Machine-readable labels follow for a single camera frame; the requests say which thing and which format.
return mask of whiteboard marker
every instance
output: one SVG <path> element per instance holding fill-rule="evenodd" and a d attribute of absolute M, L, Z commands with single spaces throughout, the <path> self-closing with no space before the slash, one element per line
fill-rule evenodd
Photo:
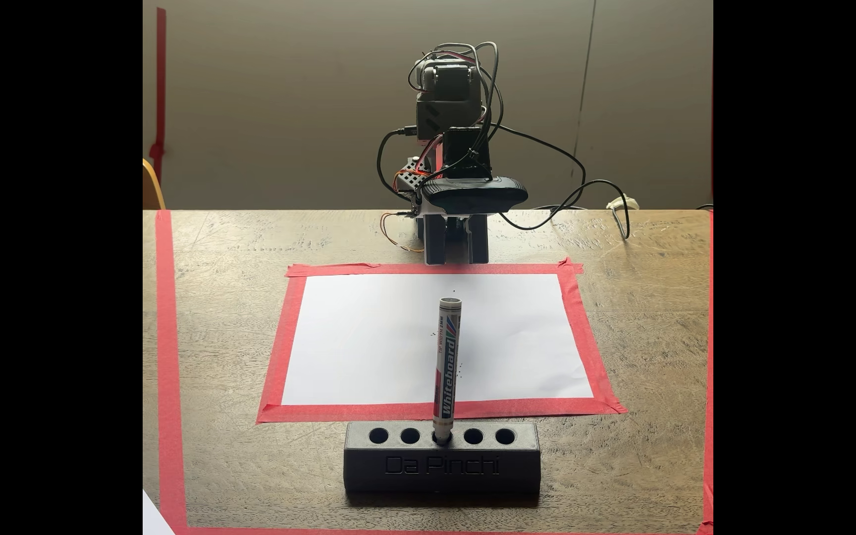
<path fill-rule="evenodd" d="M 448 444 L 455 423 L 455 383 L 458 380 L 458 336 L 461 300 L 442 297 L 438 303 L 437 367 L 434 370 L 434 433 L 437 444 Z"/>

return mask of black cable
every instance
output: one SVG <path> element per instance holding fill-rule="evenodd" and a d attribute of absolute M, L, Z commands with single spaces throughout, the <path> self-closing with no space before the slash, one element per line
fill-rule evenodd
<path fill-rule="evenodd" d="M 378 179 L 381 180 L 382 185 L 385 186 L 386 189 L 388 189 L 392 193 L 395 193 L 395 195 L 399 199 L 410 203 L 412 200 L 402 195 L 401 193 L 398 193 L 398 191 L 396 191 L 395 189 L 392 189 L 392 187 L 389 186 L 388 183 L 385 181 L 385 177 L 381 174 L 381 152 L 385 150 L 385 144 L 388 143 L 388 138 L 392 137 L 393 135 L 401 135 L 403 133 L 405 133 L 405 128 L 398 128 L 397 130 L 392 130 L 388 132 L 385 137 L 381 139 L 381 144 L 378 145 L 378 155 L 374 161 L 374 168 L 378 171 Z"/>
<path fill-rule="evenodd" d="M 417 86 L 416 86 L 415 84 L 412 84 L 412 73 L 413 73 L 413 72 L 415 72 L 415 69 L 416 69 L 416 68 L 418 68 L 418 67 L 419 67 L 419 65 L 421 65 L 421 64 L 422 64 L 426 59 L 428 59 L 428 56 L 430 56 L 430 55 L 435 55 L 435 54 L 440 54 L 440 55 L 452 55 L 452 54 L 455 54 L 455 53 L 454 53 L 454 51 L 431 51 L 431 52 L 429 52 L 428 54 L 426 54 L 426 55 L 422 56 L 422 59 L 420 59 L 419 61 L 415 62 L 415 65 L 413 65 L 413 66 L 412 66 L 412 68 L 411 68 L 411 70 L 409 70 L 409 71 L 408 71 L 408 87 L 409 87 L 409 88 L 411 88 L 411 89 L 413 89 L 413 90 L 415 90 L 415 91 L 419 91 L 419 92 L 429 92 L 429 91 L 426 91 L 424 88 L 422 88 L 422 80 L 419 80 L 419 84 L 418 84 Z M 464 54 L 462 54 L 462 53 L 457 53 L 457 54 L 461 54 L 461 55 L 463 55 L 463 56 L 467 56 L 467 54 L 466 54 L 466 53 L 464 53 Z"/>
<path fill-rule="evenodd" d="M 544 205 L 544 206 L 542 206 L 542 207 L 537 207 L 537 208 L 535 208 L 535 209 L 531 209 L 531 210 L 532 210 L 532 211 L 553 210 L 553 209 L 555 209 L 555 208 L 557 208 L 557 207 L 559 207 L 559 206 L 560 206 L 560 205 Z M 573 206 L 573 205 L 568 206 L 568 207 L 567 207 L 567 210 L 569 210 L 569 209 L 574 209 L 574 210 L 579 210 L 579 211 L 585 211 L 585 210 L 587 210 L 587 209 L 585 209 L 585 208 L 583 208 L 583 207 L 575 207 L 575 206 Z"/>
<path fill-rule="evenodd" d="M 554 151 L 560 152 L 560 153 L 561 153 L 561 154 L 563 154 L 564 156 L 566 156 L 566 157 L 570 158 L 571 160 L 573 160 L 573 161 L 574 161 L 574 163 L 575 163 L 575 164 L 577 164 L 577 165 L 579 165 L 579 166 L 580 166 L 580 171 L 583 173 L 583 177 L 580 179 L 580 186 L 584 186 L 584 185 L 587 183 L 587 169 L 586 169 L 586 168 L 584 168 L 583 164 L 581 164 L 579 160 L 577 160 L 577 156 L 574 156 L 574 155 L 573 155 L 573 154 L 571 154 L 570 152 L 566 152 L 564 149 L 561 149 L 560 147 L 556 147 L 556 146 L 554 146 L 554 145 L 551 145 L 551 144 L 547 143 L 546 141 L 541 141 L 540 139 L 537 139 L 537 138 L 533 137 L 532 135 L 525 134 L 524 132 L 518 132 L 517 130 L 514 130 L 514 129 L 512 129 L 512 128 L 507 128 L 507 127 L 505 127 L 505 126 L 503 126 L 503 125 L 501 125 L 501 127 L 500 127 L 500 128 L 501 128 L 501 129 L 504 129 L 504 130 L 507 130 L 507 131 L 509 131 L 509 132 L 511 132 L 511 133 L 513 133 L 513 134 L 515 134 L 515 135 L 519 135 L 520 137 L 526 137 L 527 139 L 529 139 L 529 140 L 531 140 L 531 141 L 536 141 L 536 142 L 540 143 L 541 145 L 543 145 L 543 146 L 545 146 L 545 147 L 550 147 L 550 148 L 551 148 L 551 149 L 553 149 Z M 581 189 L 581 190 L 580 190 L 580 192 L 579 192 L 579 193 L 577 193 L 577 198 L 576 198 L 576 199 L 574 199 L 574 201 L 573 201 L 573 202 L 571 202 L 570 204 L 571 204 L 571 205 L 575 205 L 575 204 L 577 203 L 577 201 L 579 201 L 579 200 L 580 200 L 580 195 L 582 195 L 582 194 L 583 194 L 583 190 Z"/>
<path fill-rule="evenodd" d="M 487 70 L 484 70 L 482 68 L 481 72 L 483 72 L 484 74 L 487 74 L 488 78 L 491 78 L 491 75 L 488 74 Z M 487 85 L 484 84 L 484 78 L 483 77 L 481 79 L 481 85 L 484 88 L 487 88 Z M 493 126 L 493 130 L 491 130 L 491 135 L 488 136 L 488 141 L 491 141 L 491 138 L 493 138 L 494 133 L 497 132 L 498 128 L 500 128 L 500 122 L 504 120 L 504 99 L 503 99 L 503 97 L 500 96 L 500 89 L 493 82 L 493 79 L 491 79 L 491 85 L 493 86 L 493 90 L 496 91 L 496 93 L 497 93 L 497 102 L 500 103 L 500 115 L 497 116 L 497 124 Z"/>
<path fill-rule="evenodd" d="M 612 182 L 610 182 L 609 180 L 603 180 L 602 178 L 597 178 L 597 179 L 594 179 L 594 180 L 590 180 L 588 183 L 586 183 L 586 184 L 581 184 L 580 186 L 578 186 L 578 187 L 577 187 L 577 189 L 574 189 L 574 190 L 570 193 L 570 195 L 567 195 L 567 198 L 566 198 L 566 199 L 564 199 L 564 200 L 563 200 L 563 202 L 562 202 L 562 203 L 560 203 L 560 204 L 557 206 L 557 208 L 555 208 L 555 209 L 551 210 L 551 211 L 550 211 L 550 217 L 548 217 L 547 219 L 543 220 L 543 222 L 541 222 L 539 225 L 535 225 L 535 226 L 520 226 L 520 225 L 515 224 L 515 223 L 514 223 L 513 221 L 511 221 L 510 219 L 508 219 L 508 218 L 507 218 L 507 216 L 506 216 L 506 215 L 504 215 L 503 213 L 500 213 L 499 215 L 500 215 L 502 218 L 504 218 L 504 221 L 508 222 L 508 223 L 509 223 L 511 226 L 513 226 L 514 228 L 519 228 L 519 229 L 521 229 L 521 230 L 534 230 L 534 229 L 536 229 L 536 228 L 540 228 L 541 226 L 546 225 L 546 224 L 547 224 L 551 219 L 553 219 L 553 216 L 554 216 L 554 215 L 556 215 L 557 213 L 559 213 L 559 212 L 560 212 L 561 210 L 563 210 L 564 208 L 568 208 L 568 207 L 569 207 L 569 205 L 567 205 L 567 201 L 568 201 L 568 200 L 570 200 L 570 198 L 574 196 L 574 193 L 577 193 L 577 191 L 581 191 L 581 192 L 582 192 L 582 191 L 583 191 L 583 188 L 586 188 L 586 187 L 587 187 L 587 186 L 589 186 L 590 184 L 596 184 L 597 182 L 601 182 L 601 183 L 603 183 L 603 184 L 609 184 L 610 186 L 612 186 L 613 188 L 615 188 L 617 192 L 619 192 L 619 197 L 620 197 L 620 199 L 622 199 L 622 200 L 623 200 L 623 210 L 626 212 L 626 233 L 623 233 L 623 225 L 620 225 L 620 223 L 619 223 L 619 218 L 618 218 L 618 217 L 616 217 L 616 211 L 613 211 L 613 217 L 616 219 L 616 225 L 617 225 L 617 226 L 619 226 L 619 235 L 620 235 L 620 236 L 622 236 L 622 237 L 623 237 L 623 239 L 629 238 L 629 237 L 630 237 L 630 207 L 628 207 L 628 206 L 627 206 L 627 204 L 626 204 L 626 195 L 623 193 L 623 190 L 619 188 L 619 186 L 616 186 L 615 184 L 613 184 L 613 183 L 612 183 Z"/>
<path fill-rule="evenodd" d="M 471 49 L 471 52 L 474 53 L 474 55 L 475 55 L 475 66 L 477 66 L 478 70 L 480 70 L 482 72 L 484 71 L 484 67 L 481 66 L 482 61 L 481 61 L 481 58 L 478 57 L 478 49 L 481 49 L 483 47 L 491 47 L 493 49 L 493 75 L 488 75 L 488 77 L 491 78 L 492 89 L 496 88 L 497 66 L 500 63 L 500 53 L 497 51 L 497 43 L 495 43 L 493 41 L 485 41 L 485 42 L 481 43 L 480 45 L 477 45 L 476 47 L 472 47 L 471 45 L 467 45 L 464 43 L 444 43 L 442 45 L 438 45 L 437 47 L 434 47 L 435 48 L 434 52 L 439 53 L 439 51 L 437 49 L 441 49 L 444 47 L 448 47 L 448 48 L 449 47 L 460 47 L 463 49 Z M 488 93 L 485 95 L 487 97 L 485 100 L 485 104 L 486 104 L 488 112 L 484 117 L 484 123 L 481 126 L 481 131 L 478 132 L 478 138 L 475 139 L 474 144 L 471 146 L 472 151 L 475 151 L 475 152 L 477 152 L 478 147 L 481 146 L 482 139 L 484 139 L 484 136 L 487 135 L 488 130 L 491 129 L 491 116 L 493 115 L 493 113 L 491 112 L 491 103 L 493 103 L 493 92 L 487 92 L 487 91 L 485 91 L 485 92 Z M 460 159 L 458 159 L 457 162 L 455 162 L 454 164 L 448 165 L 448 166 L 454 166 L 454 165 L 460 164 L 470 154 L 471 154 L 471 152 L 466 152 L 464 154 L 464 156 L 462 156 Z M 430 180 L 431 178 L 434 178 L 435 176 L 437 176 L 438 174 L 441 174 L 442 172 L 444 172 L 444 169 L 439 169 L 434 174 L 425 177 L 425 180 Z"/>

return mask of wire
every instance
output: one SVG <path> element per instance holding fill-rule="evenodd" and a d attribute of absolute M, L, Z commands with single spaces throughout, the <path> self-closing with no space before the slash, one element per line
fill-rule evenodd
<path fill-rule="evenodd" d="M 381 184 L 385 186 L 386 189 L 394 193 L 399 199 L 410 203 L 412 200 L 407 196 L 398 193 L 395 188 L 389 186 L 388 183 L 385 181 L 384 175 L 381 174 L 381 152 L 385 150 L 385 144 L 388 143 L 388 138 L 392 137 L 393 135 L 401 135 L 403 133 L 405 133 L 405 128 L 398 128 L 397 130 L 392 130 L 388 132 L 385 137 L 381 139 L 381 144 L 378 145 L 378 155 L 375 157 L 374 161 L 374 168 L 376 171 L 378 171 L 378 179 L 381 180 Z"/>
<path fill-rule="evenodd" d="M 456 56 L 460 59 L 467 60 L 467 61 L 473 61 L 473 62 L 475 62 L 475 64 L 477 63 L 477 60 L 475 60 L 471 57 L 468 57 L 464 54 L 456 53 L 454 51 L 431 51 L 431 52 L 429 52 L 428 54 L 422 56 L 422 59 L 415 62 L 415 65 L 412 66 L 412 69 L 408 71 L 408 87 L 410 87 L 411 89 L 413 89 L 415 91 L 419 91 L 419 93 L 428 93 L 431 91 L 428 91 L 428 90 L 422 88 L 422 81 L 421 80 L 419 80 L 419 84 L 417 86 L 412 84 L 412 73 L 415 72 L 415 69 L 418 68 L 419 65 L 422 64 L 422 62 L 424 62 L 426 59 L 428 59 L 428 56 L 433 55 L 433 54 L 453 55 L 453 56 Z"/>
<path fill-rule="evenodd" d="M 421 170 L 421 169 L 408 169 L 408 168 L 406 168 L 406 169 L 399 169 L 399 170 L 395 173 L 395 178 L 394 178 L 394 179 L 392 179 L 392 188 L 393 188 L 393 189 L 395 189 L 396 191 L 398 191 L 398 177 L 399 177 L 399 176 L 402 176 L 402 175 L 404 175 L 404 174 L 406 174 L 407 172 L 410 172 L 411 174 L 416 174 L 416 175 L 419 175 L 419 176 L 424 176 L 424 175 L 428 174 L 428 171 L 423 171 L 423 170 Z"/>
<path fill-rule="evenodd" d="M 471 49 L 471 52 L 474 53 L 474 55 L 475 55 L 475 65 L 478 66 L 478 70 L 480 70 L 480 71 L 483 71 L 483 67 L 481 66 L 482 60 L 478 55 L 478 49 L 481 49 L 484 47 L 493 48 L 493 75 L 491 76 L 491 86 L 493 89 L 494 82 L 497 79 L 497 65 L 500 63 L 500 54 L 497 52 L 497 44 L 496 43 L 494 43 L 493 41 L 485 41 L 485 42 L 481 43 L 480 45 L 478 45 L 477 47 L 474 47 L 472 45 L 468 45 L 465 43 L 442 43 L 441 45 L 434 47 L 434 51 L 437 53 L 439 49 L 443 49 L 445 47 L 462 47 L 465 49 Z M 493 91 L 492 92 L 485 91 L 485 92 L 488 93 L 486 95 L 487 98 L 485 99 L 485 102 L 487 104 L 487 108 L 490 109 L 491 103 L 493 101 Z M 467 158 L 469 155 L 471 155 L 472 152 L 477 153 L 478 148 L 481 146 L 482 139 L 484 139 L 484 137 L 487 136 L 488 130 L 490 128 L 491 128 L 491 114 L 489 113 L 487 115 L 487 117 L 485 117 L 484 124 L 481 126 L 481 131 L 478 132 L 478 138 L 475 139 L 474 144 L 471 146 L 471 150 L 468 152 L 465 152 L 464 155 L 461 156 L 457 162 L 455 162 L 454 164 L 448 165 L 448 166 L 454 166 L 454 165 L 460 164 L 465 158 Z M 441 174 L 443 172 L 444 172 L 444 169 L 439 169 L 435 173 Z"/>
<path fill-rule="evenodd" d="M 464 54 L 453 53 L 453 52 L 451 52 L 451 51 L 438 51 L 437 53 L 438 53 L 438 54 L 440 54 L 440 55 L 442 55 L 442 56 L 455 56 L 455 57 L 457 57 L 458 59 L 462 59 L 462 60 L 464 60 L 464 61 L 470 61 L 471 63 L 477 64 L 477 61 L 475 60 L 475 58 L 473 58 L 473 57 L 471 57 L 471 56 L 466 56 L 466 55 L 464 55 Z M 487 73 L 487 70 L 484 70 L 484 67 L 478 67 L 478 69 L 480 69 L 480 70 L 484 71 L 485 73 Z M 483 102 L 490 102 L 490 101 L 491 101 L 491 99 L 489 98 L 489 95 L 488 95 L 487 84 L 485 84 L 485 83 L 484 83 L 484 78 L 483 78 L 483 77 L 482 77 L 482 79 L 481 79 L 481 85 L 484 87 L 484 100 L 483 100 Z"/>
<path fill-rule="evenodd" d="M 380 219 L 380 220 L 378 220 L 378 229 L 379 229 L 379 230 L 381 230 L 381 235 L 382 235 L 382 236 L 385 236 L 385 237 L 387 238 L 387 240 L 388 240 L 388 241 L 392 242 L 392 245 L 394 245 L 394 246 L 398 246 L 398 247 L 399 247 L 399 248 L 401 248 L 401 249 L 405 249 L 405 250 L 407 250 L 407 251 L 411 251 L 411 252 L 424 252 L 424 251 L 425 251 L 425 249 L 412 249 L 412 248 L 410 248 L 410 247 L 403 246 L 403 245 L 399 244 L 398 242 L 396 242 L 396 241 L 395 241 L 395 240 L 393 240 L 392 238 L 389 238 L 389 237 L 388 237 L 388 232 L 386 232 L 386 231 L 385 231 L 385 219 L 387 219 L 387 218 L 388 218 L 388 216 L 390 216 L 390 215 L 411 215 L 411 214 L 412 214 L 412 213 L 409 213 L 409 212 L 383 213 L 383 214 L 381 214 L 381 219 Z"/>
<path fill-rule="evenodd" d="M 484 46 L 484 45 L 486 45 L 486 44 L 488 44 L 488 43 L 490 43 L 490 45 L 493 45 L 493 43 L 492 43 L 492 42 L 488 41 L 488 42 L 485 42 L 485 43 L 481 43 L 480 45 L 478 45 L 478 46 L 477 46 L 477 48 L 479 48 L 479 49 L 480 49 L 482 46 Z M 464 54 L 452 53 L 452 52 L 450 52 L 450 51 L 445 51 L 445 52 L 443 52 L 443 53 L 444 53 L 444 54 L 448 54 L 448 55 L 454 55 L 454 56 L 457 56 L 458 58 L 463 59 L 463 60 L 467 60 L 467 61 L 474 61 L 474 58 L 472 58 L 472 57 L 470 57 L 470 56 L 467 56 L 467 55 L 464 55 Z M 499 60 L 499 58 L 497 57 L 497 53 L 496 53 L 496 49 L 495 49 L 495 50 L 494 50 L 494 66 L 496 66 L 496 65 L 497 65 L 498 60 Z M 496 91 L 496 93 L 497 93 L 497 102 L 498 102 L 498 103 L 500 103 L 500 115 L 499 115 L 499 116 L 497 116 L 497 124 L 496 124 L 496 125 L 494 125 L 493 130 L 491 130 L 491 134 L 490 134 L 490 135 L 488 135 L 488 141 L 491 141 L 491 138 L 493 138 L 494 133 L 495 133 L 495 132 L 497 132 L 497 129 L 498 129 L 498 128 L 500 128 L 500 123 L 501 123 L 501 121 L 503 121 L 503 120 L 504 120 L 504 99 L 503 99 L 503 98 L 501 97 L 501 95 L 500 95 L 500 89 L 497 87 L 497 84 L 493 82 L 493 78 L 491 77 L 491 73 L 489 73 L 487 70 L 485 70 L 485 69 L 484 69 L 484 67 L 478 67 L 478 70 L 480 70 L 484 75 L 486 75 L 486 76 L 488 77 L 488 79 L 490 79 L 490 80 L 491 80 L 491 86 L 492 86 L 492 89 L 493 89 L 494 91 Z M 484 83 L 484 78 L 482 78 L 482 79 L 481 79 L 481 84 L 482 84 L 482 86 L 484 87 L 484 93 L 485 93 L 485 95 L 486 95 L 486 94 L 487 94 L 487 84 L 485 84 L 485 83 Z M 485 98 L 485 100 L 486 100 L 486 101 L 489 103 L 489 105 L 490 105 L 490 102 L 491 102 L 491 101 L 490 101 L 490 100 L 488 100 L 487 98 Z"/>
<path fill-rule="evenodd" d="M 545 205 L 545 206 L 537 207 L 537 208 L 535 208 L 535 209 L 531 209 L 531 210 L 532 210 L 532 211 L 551 210 L 551 209 L 555 209 L 555 208 L 557 208 L 557 207 L 559 207 L 559 206 L 560 206 L 560 205 Z M 567 207 L 567 210 L 569 210 L 569 209 L 576 209 L 576 210 L 579 210 L 579 211 L 585 211 L 585 210 L 587 210 L 587 209 L 584 209 L 584 208 L 575 207 L 575 206 L 573 206 L 573 205 L 568 206 L 568 207 Z"/>
<path fill-rule="evenodd" d="M 431 150 L 434 149 L 434 146 L 437 145 L 439 141 L 441 141 L 441 138 L 443 136 L 444 134 L 438 134 L 434 137 L 434 139 L 428 142 L 427 145 L 425 145 L 424 151 L 422 151 L 422 155 L 419 156 L 419 161 L 415 164 L 415 168 L 419 168 L 418 165 L 422 164 L 425 161 L 425 156 L 427 156 L 431 152 Z"/>
<path fill-rule="evenodd" d="M 550 217 L 548 217 L 547 219 L 543 220 L 539 225 L 534 225 L 534 226 L 520 226 L 520 225 L 515 224 L 515 223 L 514 223 L 513 221 L 511 221 L 510 219 L 508 219 L 508 218 L 507 218 L 507 216 L 506 216 L 506 215 L 504 215 L 503 213 L 500 213 L 500 216 L 501 216 L 502 218 L 504 218 L 504 221 L 508 222 L 508 223 L 509 223 L 511 226 L 513 226 L 514 228 L 519 228 L 519 229 L 521 229 L 521 230 L 534 230 L 535 228 L 540 228 L 542 225 L 546 225 L 546 224 L 547 224 L 547 222 L 549 222 L 551 219 L 553 219 L 553 216 L 554 216 L 554 215 L 556 215 L 557 213 L 559 213 L 561 210 L 563 210 L 563 209 L 565 209 L 565 208 L 568 208 L 570 205 L 567 205 L 567 201 L 568 201 L 568 200 L 570 200 L 570 198 L 571 198 L 571 197 L 573 197 L 575 193 L 577 193 L 578 191 L 582 191 L 582 190 L 583 190 L 583 188 L 586 188 L 586 187 L 587 187 L 587 186 L 589 186 L 590 184 L 596 184 L 597 182 L 601 182 L 601 183 L 603 183 L 603 184 L 609 184 L 610 186 L 612 186 L 613 188 L 615 188 L 617 192 L 619 192 L 619 196 L 620 196 L 620 198 L 621 198 L 621 199 L 623 199 L 623 209 L 624 209 L 624 212 L 626 213 L 626 232 L 625 232 L 625 233 L 623 232 L 623 225 L 621 225 L 621 224 L 619 223 L 619 217 L 618 217 L 618 216 L 616 216 L 616 211 L 613 211 L 612 215 L 613 215 L 613 218 L 616 220 L 616 225 L 617 225 L 617 226 L 619 226 L 619 235 L 620 235 L 620 236 L 622 236 L 622 237 L 623 237 L 623 239 L 629 238 L 629 237 L 630 237 L 630 208 L 626 205 L 626 195 L 625 195 L 625 194 L 623 194 L 623 190 L 622 190 L 622 189 L 620 189 L 618 186 L 616 186 L 615 184 L 613 184 L 613 183 L 612 183 L 612 182 L 610 182 L 609 180 L 603 180 L 602 178 L 597 178 L 597 179 L 594 179 L 594 180 L 590 180 L 588 183 L 586 183 L 586 184 L 581 184 L 580 186 L 578 186 L 578 187 L 577 187 L 577 189 L 574 189 L 574 190 L 570 193 L 570 195 L 567 195 L 567 198 L 566 198 L 566 199 L 564 199 L 564 200 L 563 200 L 563 202 L 562 202 L 562 203 L 560 203 L 560 204 L 557 206 L 557 208 L 555 208 L 555 209 L 551 210 L 551 211 L 550 211 Z"/>
<path fill-rule="evenodd" d="M 583 164 L 581 164 L 581 163 L 580 163 L 580 161 L 579 161 L 579 160 L 577 160 L 577 156 L 574 156 L 574 155 L 573 155 L 573 154 L 571 154 L 570 152 L 566 152 L 564 149 L 561 149 L 560 147 L 556 147 L 556 146 L 554 146 L 554 145 L 551 145 L 551 144 L 547 143 L 546 141 L 541 141 L 540 139 L 537 139 L 537 138 L 533 137 L 532 135 L 525 134 L 524 132 L 518 132 L 517 130 L 515 130 L 515 129 L 513 129 L 513 128 L 507 128 L 507 127 L 505 127 L 505 126 L 503 126 L 503 125 L 501 125 L 501 127 L 500 127 L 500 128 L 501 128 L 501 129 L 504 129 L 504 130 L 507 130 L 507 131 L 509 131 L 509 132 L 513 133 L 514 135 L 519 135 L 520 137 L 526 137 L 527 139 L 529 139 L 529 140 L 531 140 L 531 141 L 536 141 L 536 142 L 540 143 L 541 145 L 543 145 L 543 146 L 545 146 L 545 147 L 550 147 L 550 148 L 551 148 L 551 149 L 553 149 L 554 151 L 560 152 L 560 153 L 561 153 L 561 154 L 563 154 L 564 156 L 566 156 L 566 157 L 570 158 L 571 160 L 573 160 L 575 164 L 577 164 L 577 165 L 579 165 L 579 166 L 580 166 L 580 172 L 582 172 L 582 173 L 583 173 L 583 177 L 580 179 L 580 186 L 581 186 L 581 187 L 582 187 L 582 186 L 586 186 L 586 184 L 587 184 L 587 169 L 583 166 Z M 577 203 L 577 201 L 579 201 L 579 200 L 580 200 L 580 195 L 582 195 L 582 194 L 583 194 L 583 190 L 582 190 L 582 189 L 580 189 L 580 192 L 579 192 L 579 193 L 577 193 L 577 198 L 576 198 L 576 199 L 574 199 L 570 204 L 571 204 L 571 205 L 576 204 L 576 203 Z"/>

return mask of white plug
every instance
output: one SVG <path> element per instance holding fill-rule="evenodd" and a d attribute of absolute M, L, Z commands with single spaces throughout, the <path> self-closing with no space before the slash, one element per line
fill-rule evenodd
<path fill-rule="evenodd" d="M 626 206 L 630 207 L 630 210 L 639 210 L 639 203 L 637 203 L 636 200 L 632 197 L 626 198 Z M 615 199 L 610 201 L 610 203 L 607 205 L 607 208 L 612 210 L 623 208 L 623 198 L 616 197 Z"/>

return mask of white paper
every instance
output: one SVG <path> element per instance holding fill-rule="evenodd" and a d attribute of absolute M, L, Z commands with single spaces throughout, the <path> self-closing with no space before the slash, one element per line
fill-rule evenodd
<path fill-rule="evenodd" d="M 170 529 L 161 512 L 150 501 L 146 490 L 144 491 L 144 535 L 174 535 L 174 530 Z"/>
<path fill-rule="evenodd" d="M 556 275 L 331 275 L 306 278 L 282 404 L 431 403 L 446 296 L 457 401 L 592 397 Z"/>

